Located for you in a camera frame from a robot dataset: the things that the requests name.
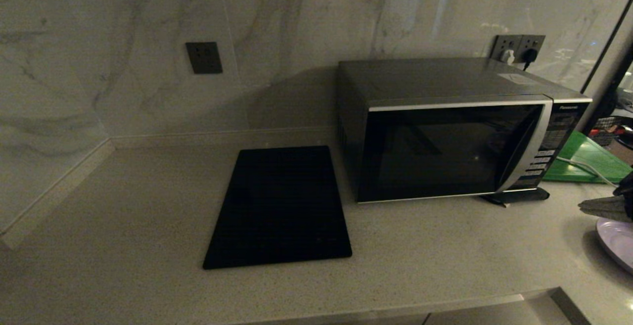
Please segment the white quartz countertop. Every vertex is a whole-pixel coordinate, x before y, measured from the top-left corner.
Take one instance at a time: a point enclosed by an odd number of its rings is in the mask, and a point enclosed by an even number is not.
[[[353,256],[204,271],[239,150],[316,144],[333,146]],[[550,199],[509,208],[477,197],[357,205],[333,138],[319,131],[118,149],[3,252],[0,323],[247,323],[562,287],[592,324],[630,325],[633,276],[601,249],[597,217],[577,207],[612,188],[542,186]]]

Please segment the baseboard trim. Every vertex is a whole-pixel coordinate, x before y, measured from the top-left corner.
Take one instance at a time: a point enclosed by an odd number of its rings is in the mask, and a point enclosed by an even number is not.
[[[50,186],[25,212],[0,234],[0,247],[14,250],[50,213],[115,151],[110,139],[104,140],[72,169]]]
[[[328,133],[334,131],[333,126],[308,127],[296,129],[267,129],[230,131],[201,134],[173,134],[153,136],[122,136],[112,137],[112,143],[116,149],[152,148],[152,147],[176,147],[179,145],[214,145],[226,143],[239,143],[244,138],[250,140],[269,140],[275,136],[292,133],[297,137],[301,134]]]

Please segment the microwave window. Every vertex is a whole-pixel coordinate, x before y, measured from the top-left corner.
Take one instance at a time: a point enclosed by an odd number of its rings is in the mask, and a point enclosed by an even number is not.
[[[372,194],[410,197],[493,192],[517,134],[541,105],[371,113],[366,151]]]

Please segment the green cutting board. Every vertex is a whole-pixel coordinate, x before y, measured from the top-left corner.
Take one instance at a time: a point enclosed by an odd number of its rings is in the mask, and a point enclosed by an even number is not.
[[[621,181],[622,178],[631,173],[629,165],[577,131],[572,133],[558,156],[587,163],[613,183]],[[543,180],[604,183],[602,179],[592,173],[560,160],[554,161]]]

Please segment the microwave foot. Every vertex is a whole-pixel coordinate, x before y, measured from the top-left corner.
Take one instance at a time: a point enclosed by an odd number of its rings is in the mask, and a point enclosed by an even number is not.
[[[513,192],[498,192],[497,194],[488,194],[480,196],[482,199],[495,205],[506,206],[519,201],[539,201],[549,197],[549,192],[543,188],[537,187],[533,190],[522,190]]]

